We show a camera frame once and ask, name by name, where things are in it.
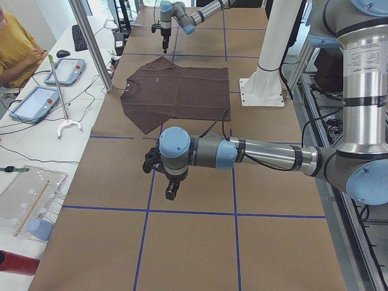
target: blue tape line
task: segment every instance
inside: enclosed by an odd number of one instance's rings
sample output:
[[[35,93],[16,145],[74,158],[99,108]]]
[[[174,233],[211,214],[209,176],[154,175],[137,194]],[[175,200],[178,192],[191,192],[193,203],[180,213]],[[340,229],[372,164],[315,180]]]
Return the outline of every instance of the blue tape line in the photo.
[[[123,53],[123,55],[127,56],[173,56],[169,54],[153,54],[153,53]],[[225,56],[215,56],[215,55],[180,55],[180,54],[175,54],[175,56],[191,56],[191,57],[197,57],[197,58],[204,58],[204,57],[209,57],[209,58],[225,58]],[[245,58],[245,59],[258,59],[257,56],[228,56],[228,58]]]
[[[227,48],[226,48],[226,30],[225,30],[225,10],[222,10],[222,22],[224,26],[224,47],[225,47],[225,61],[228,60],[228,53],[227,53]]]
[[[126,212],[146,212],[147,211],[146,209],[137,209],[137,208],[76,206],[76,205],[62,205],[62,208],[67,208],[67,209],[83,209],[83,210],[126,211]]]
[[[151,213],[174,213],[174,214],[195,214],[195,215],[219,215],[219,216],[233,216],[234,213],[228,212],[202,212],[202,211],[184,211],[184,210],[162,210],[152,209]]]
[[[238,276],[238,290],[241,291],[241,264],[240,264],[240,246],[239,246],[239,234],[238,234],[238,215],[237,215],[237,191],[236,191],[236,176],[235,168],[232,169],[232,182],[233,182],[233,200],[235,205],[235,231],[236,231],[236,257],[237,257],[237,276]]]
[[[254,216],[254,217],[273,217],[273,218],[305,218],[305,219],[324,219],[323,215],[288,215],[288,214],[264,214],[264,213],[229,213],[229,212],[203,212],[203,211],[185,211],[185,210],[163,210],[163,209],[136,209],[136,208],[119,208],[119,207],[97,207],[97,206],[74,206],[63,205],[66,209],[81,210],[108,210],[108,211],[125,211],[125,212],[149,212],[149,213],[166,213],[166,214],[192,214],[192,215],[215,215],[215,216]]]
[[[101,139],[135,139],[130,136],[99,136],[99,135],[92,135],[90,138],[101,138]]]
[[[141,139],[149,139],[149,140],[152,140],[152,141],[157,141],[159,138],[141,138]]]
[[[144,28],[147,28],[147,29],[151,29],[151,26],[142,26],[142,27],[134,27],[133,29],[144,29]],[[215,28],[211,28],[211,27],[195,27],[195,29],[197,30],[248,30],[248,31],[251,31],[251,32],[254,32],[254,31],[266,31],[267,29],[266,28],[218,28],[218,27],[215,27]]]
[[[288,215],[288,214],[254,214],[254,213],[239,213],[238,216],[252,217],[272,217],[272,218],[305,218],[305,219],[324,219],[324,215]]]
[[[133,291],[136,291],[136,288],[138,286],[138,280],[139,280],[139,271],[140,271],[140,266],[141,266],[141,258],[143,254],[143,249],[144,249],[144,241],[146,240],[146,230],[147,230],[147,224],[148,224],[148,216],[149,216],[149,210],[151,206],[151,199],[152,199],[152,192],[153,192],[153,183],[155,182],[155,173],[156,171],[154,170],[152,173],[152,180],[151,180],[151,187],[150,187],[150,194],[148,197],[148,203],[147,203],[147,211],[145,213],[145,220],[144,220],[144,227],[143,227],[143,233],[141,237],[141,243],[140,243],[140,251],[139,251],[139,257],[138,257],[138,265],[136,266],[136,274],[135,274],[135,282],[133,283]]]

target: person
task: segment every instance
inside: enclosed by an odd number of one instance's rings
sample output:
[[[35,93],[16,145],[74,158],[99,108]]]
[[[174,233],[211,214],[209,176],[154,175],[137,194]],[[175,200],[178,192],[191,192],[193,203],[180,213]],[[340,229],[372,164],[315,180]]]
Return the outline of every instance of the person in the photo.
[[[0,85],[22,87],[47,55],[48,51],[0,6]]]

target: table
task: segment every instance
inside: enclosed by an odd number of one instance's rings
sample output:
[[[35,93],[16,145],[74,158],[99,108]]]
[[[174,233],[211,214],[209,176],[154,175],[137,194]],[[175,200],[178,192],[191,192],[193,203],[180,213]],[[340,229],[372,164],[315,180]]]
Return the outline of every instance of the table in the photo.
[[[247,164],[192,167],[171,202],[166,178],[142,173],[163,128],[197,135],[212,123],[170,119],[144,135],[122,112],[125,79],[162,55],[152,14],[140,11],[143,27],[131,32],[30,291],[345,290],[313,179]],[[290,100],[284,108],[241,106],[238,80],[256,69],[263,10],[223,11],[190,36],[173,24],[166,58],[229,68],[226,128],[234,136],[300,143]]]
[[[99,19],[94,16],[89,17],[89,22],[93,31],[96,33],[95,37],[102,57],[108,64],[112,56],[111,54],[114,52],[114,38],[110,29],[108,29],[111,24],[108,23],[106,25],[107,28],[101,29],[104,26],[105,19]],[[60,49],[66,49],[70,51],[71,55],[69,58],[82,58],[85,59],[86,62],[86,68],[77,82],[71,87],[62,88],[62,94],[65,101],[67,102],[86,89],[90,83],[92,83],[93,77],[98,75],[98,72],[93,63],[92,56],[88,50],[81,52],[74,51],[72,25],[67,28],[67,30],[51,49],[50,53],[54,56],[54,60],[56,60],[56,52]],[[39,66],[37,72],[50,69],[51,66],[49,60],[46,58]],[[46,75],[47,74],[36,75],[35,79],[40,85],[45,85],[43,80]],[[34,80],[29,80],[18,96],[18,99],[25,97],[28,92],[30,92],[35,86],[36,83]],[[74,101],[72,101],[70,106],[68,106],[69,117],[74,120],[79,120],[84,114],[85,109],[91,104],[93,98],[95,98],[89,109],[86,111],[84,119],[81,121],[84,132],[80,132],[76,126],[69,127],[63,130],[62,139],[58,140],[56,132],[60,123],[63,122],[63,119],[61,119],[57,121],[44,120],[30,129],[5,135],[7,132],[20,130],[27,127],[25,124],[3,127],[6,125],[18,123],[17,121],[12,120],[8,114],[5,114],[4,117],[0,120],[0,138],[2,139],[0,141],[0,145],[22,153],[23,155],[33,159],[40,159],[44,161],[60,160],[79,162],[85,145],[89,139],[90,131],[95,123],[96,117],[105,97],[105,89],[101,79],[97,78],[87,92],[94,97],[83,93]],[[63,118],[60,102],[55,105],[54,109],[57,110],[52,111],[47,119]],[[0,148],[0,165],[12,165],[15,167],[24,167],[25,165],[28,165],[67,173],[69,176],[63,188],[61,189],[63,194],[67,193],[78,166],[75,163],[41,163],[37,161],[28,161],[27,159],[15,153],[10,153],[3,148]],[[16,172],[0,173],[0,193],[2,193],[6,187],[8,187],[16,175]],[[0,246],[1,249],[5,251],[19,253],[21,255],[31,256],[34,258],[40,258],[44,252],[46,243],[0,235]],[[33,277],[31,276],[22,276],[0,272],[0,286],[2,286],[2,290],[24,291],[28,289],[32,278]]]

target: brown t-shirt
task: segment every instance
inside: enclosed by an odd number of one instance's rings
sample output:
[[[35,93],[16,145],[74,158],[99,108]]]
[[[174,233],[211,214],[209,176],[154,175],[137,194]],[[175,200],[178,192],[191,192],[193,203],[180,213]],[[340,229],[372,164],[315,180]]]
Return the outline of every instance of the brown t-shirt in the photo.
[[[228,69],[184,68],[162,56],[128,77],[121,104],[145,134],[169,118],[216,120],[230,107]]]

